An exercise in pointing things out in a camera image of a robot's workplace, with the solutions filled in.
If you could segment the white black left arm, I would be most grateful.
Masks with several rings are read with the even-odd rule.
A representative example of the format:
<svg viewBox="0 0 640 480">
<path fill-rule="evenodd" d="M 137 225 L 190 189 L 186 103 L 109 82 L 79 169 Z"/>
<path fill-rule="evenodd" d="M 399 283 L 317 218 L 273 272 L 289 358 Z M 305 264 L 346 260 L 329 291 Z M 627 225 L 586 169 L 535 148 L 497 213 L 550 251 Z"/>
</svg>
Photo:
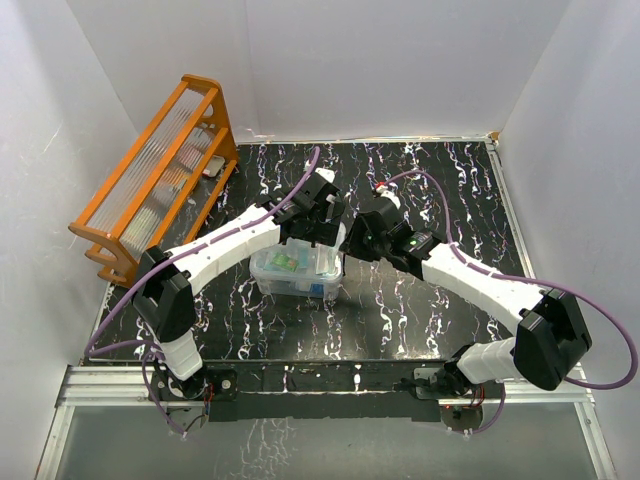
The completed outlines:
<svg viewBox="0 0 640 480">
<path fill-rule="evenodd" d="M 195 343 L 195 297 L 220 274 L 253 254 L 293 241 L 336 249 L 343 236 L 344 201 L 335 173 L 320 168 L 293 189 L 261 196 L 216 230 L 180 247 L 144 252 L 131 303 L 151 328 L 154 351 L 174 394 L 194 399 L 206 389 L 206 368 Z"/>
</svg>

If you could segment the green medicine carton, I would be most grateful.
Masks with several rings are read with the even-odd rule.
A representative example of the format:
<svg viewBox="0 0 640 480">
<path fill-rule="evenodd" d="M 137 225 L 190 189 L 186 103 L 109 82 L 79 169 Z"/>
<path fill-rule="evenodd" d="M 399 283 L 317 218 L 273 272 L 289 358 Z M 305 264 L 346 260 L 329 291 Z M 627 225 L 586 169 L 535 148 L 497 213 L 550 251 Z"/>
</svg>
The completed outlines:
<svg viewBox="0 0 640 480">
<path fill-rule="evenodd" d="M 271 264 L 279 269 L 295 272 L 298 268 L 299 262 L 297 259 L 289 257 L 288 255 L 276 254 L 273 257 Z"/>
</svg>

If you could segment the clear medicine kit box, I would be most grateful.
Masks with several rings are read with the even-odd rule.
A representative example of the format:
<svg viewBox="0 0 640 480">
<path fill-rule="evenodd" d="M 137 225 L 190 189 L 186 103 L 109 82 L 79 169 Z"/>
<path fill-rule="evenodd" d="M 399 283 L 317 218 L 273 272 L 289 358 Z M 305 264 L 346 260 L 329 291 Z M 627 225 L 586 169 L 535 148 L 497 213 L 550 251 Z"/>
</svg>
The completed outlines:
<svg viewBox="0 0 640 480">
<path fill-rule="evenodd" d="M 289 239 L 250 257 L 249 269 L 264 295 L 322 298 L 338 297 L 343 277 L 336 246 Z"/>
</svg>

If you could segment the clear kit lid black handle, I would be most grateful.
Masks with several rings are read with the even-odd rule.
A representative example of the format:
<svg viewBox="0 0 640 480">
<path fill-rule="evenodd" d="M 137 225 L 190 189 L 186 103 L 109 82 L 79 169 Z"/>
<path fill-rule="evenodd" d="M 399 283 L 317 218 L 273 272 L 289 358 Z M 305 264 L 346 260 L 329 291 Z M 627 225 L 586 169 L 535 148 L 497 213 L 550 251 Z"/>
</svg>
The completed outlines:
<svg viewBox="0 0 640 480">
<path fill-rule="evenodd" d="M 342 275 L 342 262 L 336 247 L 290 239 L 253 254 L 250 272 L 261 280 L 331 282 Z"/>
</svg>

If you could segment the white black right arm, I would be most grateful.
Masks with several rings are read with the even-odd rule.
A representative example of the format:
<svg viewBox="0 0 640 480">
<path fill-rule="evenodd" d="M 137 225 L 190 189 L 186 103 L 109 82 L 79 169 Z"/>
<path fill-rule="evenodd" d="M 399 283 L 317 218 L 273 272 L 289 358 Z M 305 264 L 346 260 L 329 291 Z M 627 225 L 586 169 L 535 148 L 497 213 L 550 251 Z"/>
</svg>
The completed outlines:
<svg viewBox="0 0 640 480">
<path fill-rule="evenodd" d="M 466 397 L 485 382 L 524 379 L 552 391 L 592 346 L 574 295 L 501 279 L 442 236 L 413 229 L 388 198 L 375 199 L 371 210 L 356 215 L 340 249 L 363 261 L 385 259 L 398 271 L 445 288 L 510 332 L 505 340 L 461 347 L 418 383 L 422 388 Z"/>
</svg>

